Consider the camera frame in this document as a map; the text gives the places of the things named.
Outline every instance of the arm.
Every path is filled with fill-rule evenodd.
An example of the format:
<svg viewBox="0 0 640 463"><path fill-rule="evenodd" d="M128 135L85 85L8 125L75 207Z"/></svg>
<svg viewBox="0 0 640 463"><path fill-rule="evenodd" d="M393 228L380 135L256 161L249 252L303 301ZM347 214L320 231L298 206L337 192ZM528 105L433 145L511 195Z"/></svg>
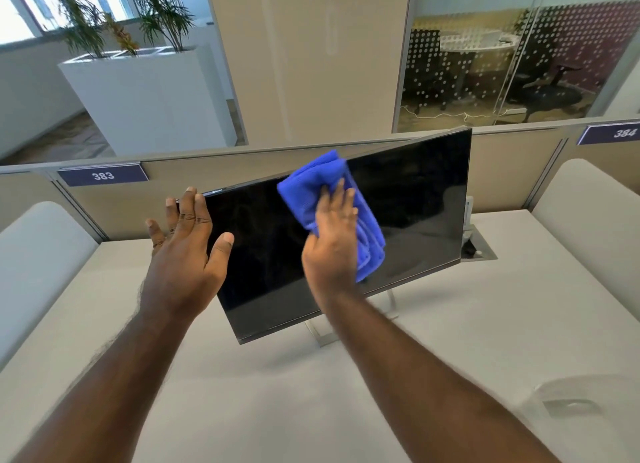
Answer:
<svg viewBox="0 0 640 463"><path fill-rule="evenodd" d="M319 238L302 260L317 304L414 463L558 463L507 409L380 314L358 293L353 191L318 203Z"/></svg>
<svg viewBox="0 0 640 463"><path fill-rule="evenodd" d="M175 199L167 199L169 239L156 221L147 221L154 250L138 313L14 463L131 461L182 338L227 275L234 237L222 234L207 258L211 217L204 197L195 192L191 187L185 192L180 216Z"/></svg>

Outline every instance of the hand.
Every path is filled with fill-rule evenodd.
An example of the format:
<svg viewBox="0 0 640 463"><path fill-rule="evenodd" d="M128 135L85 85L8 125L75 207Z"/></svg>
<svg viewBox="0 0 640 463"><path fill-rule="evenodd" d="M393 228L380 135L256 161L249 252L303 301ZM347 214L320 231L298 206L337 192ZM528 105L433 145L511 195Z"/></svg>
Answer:
<svg viewBox="0 0 640 463"><path fill-rule="evenodd" d="M234 235L223 233L207 257L211 216L202 194L189 187L180 199L166 200L169 237L158 223L147 220L154 242L151 265L140 296L140 312L169 316L190 323L218 293L227 277Z"/></svg>
<svg viewBox="0 0 640 463"><path fill-rule="evenodd" d="M342 294L356 292L358 209L353 206L354 197L354 189L344 192L344 179L332 196L323 187L316 209L319 237L309 234L302 251L307 282L321 309Z"/></svg>

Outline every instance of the black screen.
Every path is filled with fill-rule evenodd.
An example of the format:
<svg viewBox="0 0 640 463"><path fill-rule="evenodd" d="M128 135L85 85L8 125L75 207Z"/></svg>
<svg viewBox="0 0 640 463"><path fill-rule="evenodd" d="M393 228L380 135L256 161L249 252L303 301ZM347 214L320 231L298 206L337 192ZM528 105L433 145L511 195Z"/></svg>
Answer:
<svg viewBox="0 0 640 463"><path fill-rule="evenodd" d="M385 236L385 261L364 279L374 294L460 260L471 130L348 160ZM236 241L218 298L244 343L311 318L318 307L300 256L307 232L276 190L286 175L205 194L221 233Z"/></svg>

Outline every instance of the fingernail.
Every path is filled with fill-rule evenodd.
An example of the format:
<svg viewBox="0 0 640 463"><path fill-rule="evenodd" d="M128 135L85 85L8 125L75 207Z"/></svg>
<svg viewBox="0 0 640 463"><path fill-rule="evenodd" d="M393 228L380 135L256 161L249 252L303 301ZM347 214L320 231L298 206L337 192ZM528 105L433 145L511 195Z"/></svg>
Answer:
<svg viewBox="0 0 640 463"><path fill-rule="evenodd" d="M225 232L224 234L222 234L222 240L223 241L227 241L229 244L233 245L233 243L236 240L236 238L234 237L234 235L232 233Z"/></svg>

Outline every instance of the forearm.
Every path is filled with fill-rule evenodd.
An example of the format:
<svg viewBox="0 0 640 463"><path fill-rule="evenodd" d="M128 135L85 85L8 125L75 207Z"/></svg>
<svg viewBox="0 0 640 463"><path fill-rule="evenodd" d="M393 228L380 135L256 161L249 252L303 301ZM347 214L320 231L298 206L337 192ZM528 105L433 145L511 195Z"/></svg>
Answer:
<svg viewBox="0 0 640 463"><path fill-rule="evenodd" d="M135 315L14 462L130 461L188 327L168 316Z"/></svg>
<svg viewBox="0 0 640 463"><path fill-rule="evenodd" d="M361 295L321 307L412 461L557 461L500 403Z"/></svg>

